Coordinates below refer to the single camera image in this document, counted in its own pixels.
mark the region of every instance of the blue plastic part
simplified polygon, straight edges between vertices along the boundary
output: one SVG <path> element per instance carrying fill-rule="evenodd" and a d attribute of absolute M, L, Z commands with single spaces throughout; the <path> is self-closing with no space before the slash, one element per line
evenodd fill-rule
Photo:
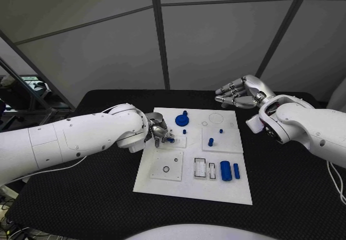
<path fill-rule="evenodd" d="M 175 123 L 178 126 L 185 127 L 189 124 L 188 112 L 184 111 L 182 115 L 175 118 Z"/>
<path fill-rule="evenodd" d="M 239 163 L 233 165 L 236 179 L 241 179 Z"/>
<path fill-rule="evenodd" d="M 221 177 L 224 181 L 233 180 L 233 172 L 231 172 L 231 164 L 230 161 L 223 161 L 220 163 L 221 166 Z"/>
<path fill-rule="evenodd" d="M 214 138 L 210 138 L 210 143 L 208 143 L 208 146 L 210 146 L 210 147 L 214 146 L 214 142 L 215 142 L 215 139 L 214 139 Z"/>

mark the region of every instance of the robotic hand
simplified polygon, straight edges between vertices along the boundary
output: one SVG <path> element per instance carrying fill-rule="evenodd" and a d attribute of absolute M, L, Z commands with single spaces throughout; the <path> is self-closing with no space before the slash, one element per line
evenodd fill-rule
<path fill-rule="evenodd" d="M 161 138 L 175 137 L 161 113 L 145 114 L 129 103 L 104 112 L 0 133 L 0 186 L 44 168 L 107 150 L 115 143 L 135 153 L 145 149 L 152 137 L 156 147 Z"/>
<path fill-rule="evenodd" d="M 253 75 L 237 79 L 215 93 L 224 108 L 260 107 L 259 114 L 247 120 L 256 134 L 266 130 L 282 144 L 301 142 L 312 154 L 346 168 L 346 113 L 315 109 L 295 96 L 277 96 Z"/>

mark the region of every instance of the round hole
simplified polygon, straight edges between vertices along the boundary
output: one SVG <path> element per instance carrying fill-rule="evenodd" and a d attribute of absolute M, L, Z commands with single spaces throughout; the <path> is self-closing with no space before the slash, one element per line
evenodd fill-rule
<path fill-rule="evenodd" d="M 326 145 L 326 140 L 321 140 L 319 145 L 324 147 Z"/>

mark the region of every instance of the black table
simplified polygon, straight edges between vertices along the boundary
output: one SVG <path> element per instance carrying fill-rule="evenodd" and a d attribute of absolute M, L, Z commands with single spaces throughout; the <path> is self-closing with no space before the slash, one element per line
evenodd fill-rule
<path fill-rule="evenodd" d="M 308 93 L 279 94 L 319 106 Z M 155 107 L 224 110 L 214 98 L 214 91 L 94 90 L 76 116 L 122 103 L 145 113 Z M 130 153 L 113 145 L 74 168 L 31 178 L 8 213 L 11 220 L 81 240 L 125 239 L 185 223 L 230 226 L 277 239 L 346 239 L 346 206 L 326 161 L 299 142 L 282 145 L 266 133 L 253 134 L 246 120 L 257 108 L 228 109 L 237 112 L 253 206 L 133 192 L 143 151 Z"/>

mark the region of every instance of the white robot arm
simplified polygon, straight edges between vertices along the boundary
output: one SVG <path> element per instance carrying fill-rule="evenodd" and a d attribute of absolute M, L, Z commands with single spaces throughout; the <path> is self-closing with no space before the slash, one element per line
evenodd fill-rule
<path fill-rule="evenodd" d="M 135 153 L 155 136 L 174 138 L 164 115 L 148 115 L 130 104 L 109 113 L 77 116 L 51 124 L 0 133 L 0 186 L 12 179 L 109 149 Z"/>
<path fill-rule="evenodd" d="M 224 108 L 260 107 L 259 114 L 247 121 L 256 134 L 266 130 L 282 144 L 301 142 L 312 154 L 346 168 L 346 113 L 315 109 L 295 96 L 277 96 L 253 75 L 237 79 L 215 93 Z"/>

